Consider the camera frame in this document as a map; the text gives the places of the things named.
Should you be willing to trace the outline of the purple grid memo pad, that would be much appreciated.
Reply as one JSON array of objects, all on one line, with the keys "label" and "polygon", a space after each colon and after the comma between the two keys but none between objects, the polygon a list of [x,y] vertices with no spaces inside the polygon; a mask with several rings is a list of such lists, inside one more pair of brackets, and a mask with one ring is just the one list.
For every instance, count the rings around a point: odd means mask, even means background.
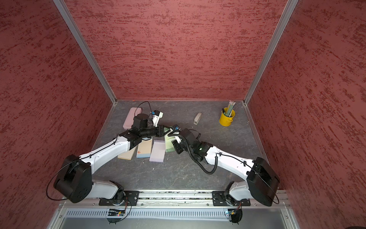
[{"label": "purple grid memo pad", "polygon": [[165,157],[165,141],[154,140],[149,161],[163,163],[164,157]]}]

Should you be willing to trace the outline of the green memo pad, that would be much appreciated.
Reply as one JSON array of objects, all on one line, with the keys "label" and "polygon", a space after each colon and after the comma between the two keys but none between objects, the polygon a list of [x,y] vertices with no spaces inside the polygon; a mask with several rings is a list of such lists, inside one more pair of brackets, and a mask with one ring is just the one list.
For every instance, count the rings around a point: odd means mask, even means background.
[{"label": "green memo pad", "polygon": [[175,148],[173,146],[173,141],[176,140],[175,136],[168,136],[168,134],[172,131],[176,131],[176,129],[174,128],[164,128],[164,132],[167,132],[167,134],[165,134],[164,138],[165,138],[165,152],[169,153],[169,152],[174,152]]}]

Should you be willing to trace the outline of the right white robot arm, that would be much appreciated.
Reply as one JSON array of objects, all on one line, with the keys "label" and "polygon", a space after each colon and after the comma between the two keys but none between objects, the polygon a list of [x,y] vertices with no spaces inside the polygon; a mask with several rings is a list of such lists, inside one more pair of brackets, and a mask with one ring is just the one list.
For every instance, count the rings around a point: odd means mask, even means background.
[{"label": "right white robot arm", "polygon": [[200,141],[189,129],[177,129],[168,136],[175,138],[173,146],[176,152],[187,152],[204,173],[212,175],[222,168],[242,179],[241,182],[229,183],[224,192],[230,204],[249,198],[267,207],[279,204],[276,192],[280,178],[265,159],[247,159],[227,153],[208,142]]}]

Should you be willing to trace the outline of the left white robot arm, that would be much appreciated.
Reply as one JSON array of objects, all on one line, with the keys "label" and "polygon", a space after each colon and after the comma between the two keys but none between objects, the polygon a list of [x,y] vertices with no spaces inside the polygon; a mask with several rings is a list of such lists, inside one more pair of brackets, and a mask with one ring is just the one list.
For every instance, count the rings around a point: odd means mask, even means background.
[{"label": "left white robot arm", "polygon": [[138,114],[133,118],[131,129],[117,134],[110,143],[80,156],[69,155],[51,179],[53,187],[64,196],[64,200],[72,203],[99,198],[114,206],[126,204],[122,185],[113,181],[95,180],[92,176],[104,164],[134,149],[143,140],[165,136],[165,126],[158,124],[162,117],[163,113],[157,110],[151,115]]}]

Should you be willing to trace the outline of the blue-edged beige memo pad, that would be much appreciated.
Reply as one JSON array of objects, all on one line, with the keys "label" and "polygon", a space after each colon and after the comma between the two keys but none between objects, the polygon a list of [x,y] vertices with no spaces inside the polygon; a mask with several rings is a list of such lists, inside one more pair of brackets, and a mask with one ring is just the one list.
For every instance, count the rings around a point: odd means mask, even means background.
[{"label": "blue-edged beige memo pad", "polygon": [[153,140],[143,140],[137,148],[137,158],[147,158],[151,156]]}]

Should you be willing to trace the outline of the yellow-top beige memo pad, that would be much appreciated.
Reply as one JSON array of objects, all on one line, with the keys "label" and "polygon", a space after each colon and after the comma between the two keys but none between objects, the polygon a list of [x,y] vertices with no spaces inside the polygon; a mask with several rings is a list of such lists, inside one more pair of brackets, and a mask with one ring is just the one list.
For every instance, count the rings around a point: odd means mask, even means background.
[{"label": "yellow-top beige memo pad", "polygon": [[125,153],[121,153],[120,155],[117,156],[117,158],[118,159],[123,159],[123,160],[132,160],[135,152],[136,152],[136,147],[134,147],[131,150],[128,150]]}]

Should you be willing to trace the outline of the pink pencil case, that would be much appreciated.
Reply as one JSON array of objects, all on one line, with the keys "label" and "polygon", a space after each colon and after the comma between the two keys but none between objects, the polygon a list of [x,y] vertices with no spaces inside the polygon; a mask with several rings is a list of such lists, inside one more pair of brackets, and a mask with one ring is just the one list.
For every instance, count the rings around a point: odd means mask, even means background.
[{"label": "pink pencil case", "polygon": [[141,114],[142,113],[142,109],[140,107],[132,107],[130,108],[128,115],[125,119],[125,122],[123,124],[123,128],[125,130],[131,129],[132,125],[133,125],[133,119],[136,115]]}]

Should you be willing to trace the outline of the yellow pencil cup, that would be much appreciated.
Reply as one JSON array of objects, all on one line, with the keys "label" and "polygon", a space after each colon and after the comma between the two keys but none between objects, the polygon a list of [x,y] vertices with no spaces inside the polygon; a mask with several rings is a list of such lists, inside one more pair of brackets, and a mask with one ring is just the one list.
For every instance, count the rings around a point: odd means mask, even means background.
[{"label": "yellow pencil cup", "polygon": [[223,126],[223,127],[228,127],[231,125],[231,123],[233,122],[233,119],[235,117],[235,111],[233,110],[230,114],[230,116],[226,116],[225,112],[228,110],[228,108],[223,108],[222,112],[221,112],[221,116],[219,119],[219,123]]}]

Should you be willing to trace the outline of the bundle of pencils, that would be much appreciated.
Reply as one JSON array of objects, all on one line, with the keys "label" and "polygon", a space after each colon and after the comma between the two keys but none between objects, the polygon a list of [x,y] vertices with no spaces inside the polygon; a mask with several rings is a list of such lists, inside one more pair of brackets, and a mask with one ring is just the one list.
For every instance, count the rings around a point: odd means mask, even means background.
[{"label": "bundle of pencils", "polygon": [[224,112],[224,115],[226,117],[231,117],[232,116],[232,111],[234,109],[234,106],[235,106],[236,102],[235,101],[229,101],[229,104]]}]

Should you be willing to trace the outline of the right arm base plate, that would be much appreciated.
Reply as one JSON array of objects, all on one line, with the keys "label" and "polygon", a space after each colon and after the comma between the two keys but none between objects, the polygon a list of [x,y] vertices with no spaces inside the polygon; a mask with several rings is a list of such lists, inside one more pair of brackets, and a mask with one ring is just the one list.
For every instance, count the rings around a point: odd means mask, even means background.
[{"label": "right arm base plate", "polygon": [[251,206],[250,199],[236,200],[229,195],[226,191],[213,191],[212,192],[213,205],[215,207],[228,206],[228,207],[248,207]]}]

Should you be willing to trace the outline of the aluminium rail frame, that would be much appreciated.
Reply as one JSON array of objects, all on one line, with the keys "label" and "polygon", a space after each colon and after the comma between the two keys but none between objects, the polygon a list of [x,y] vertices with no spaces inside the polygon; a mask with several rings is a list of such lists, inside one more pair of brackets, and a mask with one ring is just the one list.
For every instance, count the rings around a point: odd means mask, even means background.
[{"label": "aluminium rail frame", "polygon": [[109,200],[86,199],[73,204],[63,201],[48,228],[59,229],[67,218],[82,219],[171,219],[229,221],[234,211],[242,211],[241,222],[266,219],[265,214],[278,216],[286,229],[298,229],[299,224],[286,191],[277,192],[278,204],[264,206],[254,199],[243,199],[230,205],[222,191],[214,190],[152,190],[126,191],[127,201],[120,206]]}]

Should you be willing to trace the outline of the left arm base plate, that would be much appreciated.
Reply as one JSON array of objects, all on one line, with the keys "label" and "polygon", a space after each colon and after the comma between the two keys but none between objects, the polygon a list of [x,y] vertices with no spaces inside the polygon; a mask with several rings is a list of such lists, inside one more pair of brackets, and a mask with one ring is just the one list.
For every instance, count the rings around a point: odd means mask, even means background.
[{"label": "left arm base plate", "polygon": [[119,190],[112,199],[100,198],[99,206],[136,206],[139,199],[139,191],[122,191]]}]

